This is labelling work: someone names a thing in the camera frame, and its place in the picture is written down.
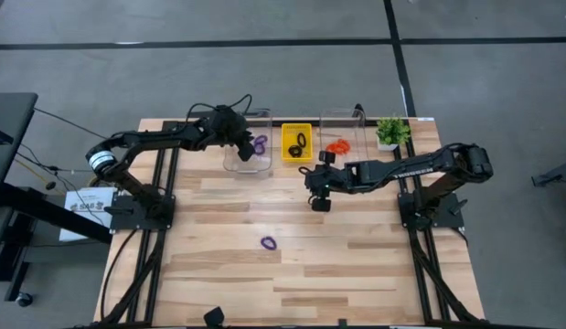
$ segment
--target wooden plank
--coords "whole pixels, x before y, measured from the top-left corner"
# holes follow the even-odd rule
[[[162,122],[144,119],[139,129],[160,130]],[[440,147],[435,122],[411,118],[410,125],[417,154]],[[226,324],[234,325],[336,324],[342,317],[350,324],[421,324],[408,234],[400,227],[398,184],[365,195],[333,194],[332,211],[315,213],[306,204],[299,164],[281,161],[278,134],[275,128],[272,168],[260,175],[225,171],[218,147],[179,154],[176,217],[166,235],[154,325],[204,325],[203,315],[216,306]],[[318,128],[314,137],[317,150]],[[393,160],[391,152],[376,149],[374,128],[366,129],[366,140],[369,158]],[[155,159],[156,152],[140,154],[131,173],[149,182]],[[422,181],[430,184],[439,176]],[[108,266],[127,235],[114,236]],[[276,239],[276,251],[261,246],[264,236]],[[436,229],[434,236],[443,277],[471,312],[483,316],[465,243],[447,229]],[[106,313],[133,278],[139,239],[137,233],[112,272]],[[94,320],[99,318],[98,311]]]

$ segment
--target black ring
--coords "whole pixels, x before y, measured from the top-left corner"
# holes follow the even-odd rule
[[[302,148],[307,146],[307,138],[304,136],[303,133],[299,133],[297,135],[297,143],[299,144],[299,147],[302,147]]]
[[[301,157],[301,154],[303,154],[303,149],[301,148],[301,146],[293,145],[289,147],[289,154],[292,157]]]

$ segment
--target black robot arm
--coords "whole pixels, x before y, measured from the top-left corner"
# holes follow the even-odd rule
[[[170,200],[164,200],[155,186],[143,185],[128,169],[134,158],[143,151],[180,147],[188,151],[204,151],[210,145],[236,145],[238,156],[248,161],[254,154],[252,136],[246,119],[231,107],[220,105],[195,122],[183,122],[170,131],[122,132],[92,147],[86,154],[91,169],[102,180],[115,183],[130,192],[143,207],[146,217],[159,219],[169,216]],[[112,152],[124,148],[118,161]]]
[[[343,169],[330,164],[335,155],[321,152],[314,170],[299,168],[304,184],[311,192],[309,202],[314,211],[329,211],[329,192],[367,193],[384,187],[395,179],[444,172],[445,175],[422,190],[423,205],[445,197],[467,182],[482,183],[493,174],[486,150],[475,144],[454,143],[429,154],[384,163],[378,160],[346,163]]]

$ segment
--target clear plastic container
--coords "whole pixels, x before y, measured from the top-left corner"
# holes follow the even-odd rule
[[[225,146],[224,169],[240,174],[256,174],[271,168],[272,165],[272,115],[268,109],[250,110],[244,117],[248,121],[248,131],[254,139],[254,154],[247,162],[241,161],[236,146]]]
[[[324,151],[328,145],[337,143],[340,139],[349,143],[349,151],[345,154],[336,154],[336,166],[368,160],[366,114],[363,111],[356,109],[323,110],[319,120],[319,151]]]

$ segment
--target white pot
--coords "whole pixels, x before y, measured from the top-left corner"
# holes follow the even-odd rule
[[[380,138],[376,137],[376,145],[379,151],[394,151],[394,149],[399,146],[398,144],[383,144],[380,142]]]

